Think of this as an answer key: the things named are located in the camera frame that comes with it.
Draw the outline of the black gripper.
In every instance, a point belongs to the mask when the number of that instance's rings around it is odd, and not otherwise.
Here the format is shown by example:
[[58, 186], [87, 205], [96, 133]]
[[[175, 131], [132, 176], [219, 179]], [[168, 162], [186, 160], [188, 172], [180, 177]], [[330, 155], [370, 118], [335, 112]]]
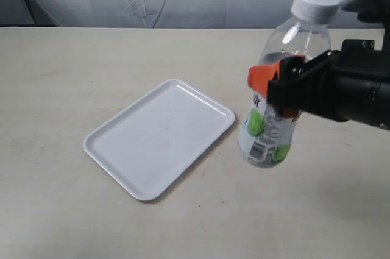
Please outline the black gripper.
[[389, 39], [380, 50], [374, 47], [374, 40], [344, 40], [340, 51], [321, 61], [306, 101], [306, 55], [286, 53], [251, 67], [252, 114], [264, 118], [272, 110], [277, 118], [298, 118], [305, 102], [306, 112], [337, 122], [389, 122]]

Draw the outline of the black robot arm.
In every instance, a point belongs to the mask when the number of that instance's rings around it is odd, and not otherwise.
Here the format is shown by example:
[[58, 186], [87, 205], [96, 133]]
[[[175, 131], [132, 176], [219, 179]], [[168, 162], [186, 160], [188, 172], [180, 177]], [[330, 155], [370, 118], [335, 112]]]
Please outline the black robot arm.
[[348, 39], [341, 50], [327, 50], [309, 61], [298, 55], [253, 66], [248, 85], [285, 118], [301, 111], [388, 130], [389, 43], [381, 50], [374, 44]]

